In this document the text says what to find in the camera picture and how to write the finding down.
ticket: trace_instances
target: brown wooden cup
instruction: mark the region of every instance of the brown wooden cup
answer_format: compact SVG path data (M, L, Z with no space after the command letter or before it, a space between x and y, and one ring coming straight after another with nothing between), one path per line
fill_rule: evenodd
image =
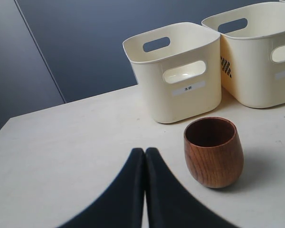
M205 117L192 122L184 132L184 147L191 175L206 187L226 187L242 173L243 150L229 120Z

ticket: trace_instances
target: white label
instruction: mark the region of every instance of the white label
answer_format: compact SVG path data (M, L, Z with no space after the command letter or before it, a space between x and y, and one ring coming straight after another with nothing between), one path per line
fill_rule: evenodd
M198 88L202 88L205 85L206 85L206 81L197 82L197 83L194 83L192 85L188 85L188 86L186 86L184 88L173 90L172 91L172 95L173 96L178 96L178 95L181 95L183 93L187 93L187 92L190 92L192 90L195 90L195 89L198 89Z
M285 77L285 71L275 74L275 80L279 80L283 77Z

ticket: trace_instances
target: table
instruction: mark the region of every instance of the table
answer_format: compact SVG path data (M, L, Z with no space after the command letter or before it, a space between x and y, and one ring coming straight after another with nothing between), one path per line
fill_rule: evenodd
M237 126L245 165L227 189L201 186L186 167L183 131L201 116ZM6 123L0 131L0 228L56 227L69 220L108 187L134 147L157 147L184 187L234 224L285 227L285 105L252 109L223 90L214 111L160 124L133 86ZM148 227L145 213L142 227Z

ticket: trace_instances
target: gray wall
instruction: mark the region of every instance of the gray wall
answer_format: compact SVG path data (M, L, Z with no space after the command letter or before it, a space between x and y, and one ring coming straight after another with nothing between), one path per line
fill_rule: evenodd
M0 128L9 118L63 104L13 0L0 0Z
M18 0L67 101L136 84L122 42L261 0Z

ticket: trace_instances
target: cup rim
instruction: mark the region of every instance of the cup rim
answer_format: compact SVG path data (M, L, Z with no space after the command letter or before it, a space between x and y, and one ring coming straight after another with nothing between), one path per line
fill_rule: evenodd
M205 120L205 119L219 119L219 120L223 120L223 121L225 121L225 122L228 122L228 123L233 127L233 129L234 129L233 136L232 136L227 142L225 142L225 143L223 143L223 144L220 144L220 145L216 145L216 146L198 146L198 145L196 145L196 144L194 144L194 143L191 143L191 142L187 139L187 136L186 136L186 132L187 132L188 128L189 128L190 126L192 126L193 124L195 124L196 122L199 122L199 121ZM231 142L231 141L236 137L237 132L238 132L238 131L237 131L237 127L236 127L235 124L234 124L233 122L231 122L230 120L225 119L225 118L222 118L222 117L218 117L218 116L208 116L208 117L203 117L203 118L197 119L197 120L193 121L192 123L190 123L190 124L185 128L185 130L184 130L184 139L185 139L186 142L188 142L189 144L194 145L195 147L198 147L198 148L216 148L216 147L224 146L224 145L228 144L229 142Z

